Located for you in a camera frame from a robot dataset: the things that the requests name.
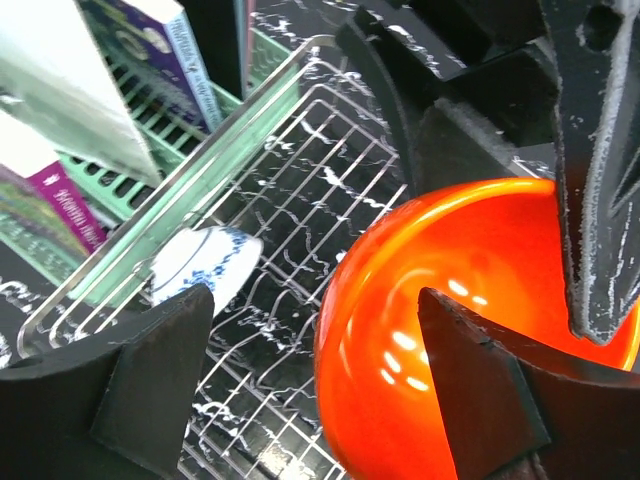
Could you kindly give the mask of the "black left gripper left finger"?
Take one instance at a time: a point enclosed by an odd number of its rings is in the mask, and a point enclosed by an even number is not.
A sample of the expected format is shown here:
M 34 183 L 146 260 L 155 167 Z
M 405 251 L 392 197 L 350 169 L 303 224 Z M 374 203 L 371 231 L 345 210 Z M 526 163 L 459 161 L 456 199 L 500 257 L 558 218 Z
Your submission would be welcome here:
M 2 478 L 176 478 L 213 313 L 198 284 L 3 369 Z

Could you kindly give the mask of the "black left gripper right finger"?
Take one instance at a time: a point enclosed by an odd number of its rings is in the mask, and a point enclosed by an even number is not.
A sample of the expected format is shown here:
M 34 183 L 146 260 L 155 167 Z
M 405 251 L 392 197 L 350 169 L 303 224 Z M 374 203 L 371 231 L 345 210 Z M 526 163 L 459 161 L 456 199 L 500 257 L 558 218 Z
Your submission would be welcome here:
M 418 317 L 461 479 L 636 479 L 639 376 L 424 288 Z

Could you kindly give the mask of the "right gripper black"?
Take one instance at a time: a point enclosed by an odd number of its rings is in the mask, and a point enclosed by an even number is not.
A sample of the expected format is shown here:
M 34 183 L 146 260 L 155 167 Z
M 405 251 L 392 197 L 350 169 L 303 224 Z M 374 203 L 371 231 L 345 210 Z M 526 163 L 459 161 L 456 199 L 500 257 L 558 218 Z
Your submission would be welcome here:
M 412 195 L 450 185 L 452 147 L 508 165 L 546 143 L 571 332 L 607 345 L 639 296 L 639 4 L 636 1 L 393 1 L 462 61 L 442 79 L 364 7 L 336 43 L 373 93 Z

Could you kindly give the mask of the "orange plastic bowl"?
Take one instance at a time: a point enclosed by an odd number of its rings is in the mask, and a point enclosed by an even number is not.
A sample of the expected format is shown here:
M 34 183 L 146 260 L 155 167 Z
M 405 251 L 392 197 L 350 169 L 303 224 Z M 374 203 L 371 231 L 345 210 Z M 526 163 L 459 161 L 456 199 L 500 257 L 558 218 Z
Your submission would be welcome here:
M 350 249 L 315 340 L 326 439 L 355 479 L 635 479 L 639 211 L 607 209 L 569 324 L 556 188 L 500 179 L 397 208 Z

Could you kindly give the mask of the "blue white porcelain bowl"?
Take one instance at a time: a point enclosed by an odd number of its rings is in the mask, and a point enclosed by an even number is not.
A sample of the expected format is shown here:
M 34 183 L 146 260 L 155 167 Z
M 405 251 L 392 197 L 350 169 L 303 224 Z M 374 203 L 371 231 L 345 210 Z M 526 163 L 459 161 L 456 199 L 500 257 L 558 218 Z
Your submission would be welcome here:
M 202 283 L 211 291 L 214 314 L 219 315 L 249 279 L 262 251 L 262 240 L 236 228 L 184 228 L 152 261 L 152 304 Z

